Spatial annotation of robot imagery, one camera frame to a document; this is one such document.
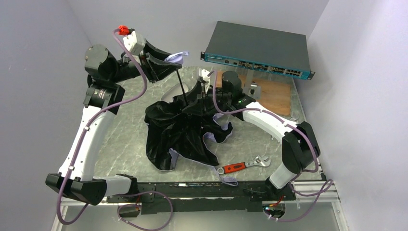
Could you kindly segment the lilac folding umbrella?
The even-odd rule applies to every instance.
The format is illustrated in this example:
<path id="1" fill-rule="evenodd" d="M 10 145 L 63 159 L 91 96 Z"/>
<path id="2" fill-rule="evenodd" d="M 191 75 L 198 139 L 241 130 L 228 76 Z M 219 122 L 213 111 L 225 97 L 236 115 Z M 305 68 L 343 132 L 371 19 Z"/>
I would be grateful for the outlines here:
<path id="1" fill-rule="evenodd" d="M 222 115 L 215 112 L 211 98 L 202 96 L 208 82 L 208 77 L 201 77 L 192 90 L 174 96 L 171 102 L 157 101 L 146 108 L 146 156 L 165 172 L 175 170 L 177 159 L 183 157 L 210 168 L 222 183 L 238 186 L 235 178 L 220 176 L 218 157 L 205 143 L 206 138 L 223 143 L 233 130 L 231 123 L 221 126 L 217 122 Z"/>

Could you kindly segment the mint green umbrella sleeve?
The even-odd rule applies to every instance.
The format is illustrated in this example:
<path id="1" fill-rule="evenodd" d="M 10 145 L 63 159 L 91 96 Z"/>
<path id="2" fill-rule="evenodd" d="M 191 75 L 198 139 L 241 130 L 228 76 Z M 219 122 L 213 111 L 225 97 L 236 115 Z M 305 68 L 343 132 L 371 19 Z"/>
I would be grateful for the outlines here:
<path id="1" fill-rule="evenodd" d="M 161 101 L 171 103 L 174 101 L 174 97 L 182 95 L 182 88 L 179 84 L 170 88 L 162 97 Z"/>

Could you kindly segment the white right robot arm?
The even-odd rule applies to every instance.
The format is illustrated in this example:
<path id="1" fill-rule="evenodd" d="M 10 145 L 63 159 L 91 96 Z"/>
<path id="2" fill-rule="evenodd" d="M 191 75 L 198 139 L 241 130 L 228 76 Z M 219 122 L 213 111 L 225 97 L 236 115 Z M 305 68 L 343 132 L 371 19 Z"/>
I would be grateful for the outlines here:
<path id="1" fill-rule="evenodd" d="M 308 122 L 296 123 L 268 110 L 243 92 L 235 72 L 225 73 L 221 88 L 216 87 L 217 73 L 202 69 L 199 80 L 204 84 L 204 99 L 211 100 L 218 115 L 232 115 L 257 126 L 281 144 L 281 163 L 266 179 L 271 191 L 281 191 L 303 172 L 318 171 L 319 146 Z"/>

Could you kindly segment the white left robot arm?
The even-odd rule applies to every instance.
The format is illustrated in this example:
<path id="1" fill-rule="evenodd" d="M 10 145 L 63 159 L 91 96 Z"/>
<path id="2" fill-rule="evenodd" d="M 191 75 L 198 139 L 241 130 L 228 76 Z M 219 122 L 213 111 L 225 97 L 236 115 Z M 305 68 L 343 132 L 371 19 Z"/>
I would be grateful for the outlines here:
<path id="1" fill-rule="evenodd" d="M 88 89 L 81 123 L 70 152 L 57 173 L 46 177 L 46 185 L 62 197 L 99 204 L 114 195 L 135 195 L 137 179 L 126 174 L 96 177 L 94 168 L 104 136 L 118 113 L 125 89 L 120 82 L 145 77 L 157 82 L 181 69 L 185 52 L 171 54 L 151 43 L 129 42 L 120 59 L 103 45 L 89 47 L 85 53 Z"/>

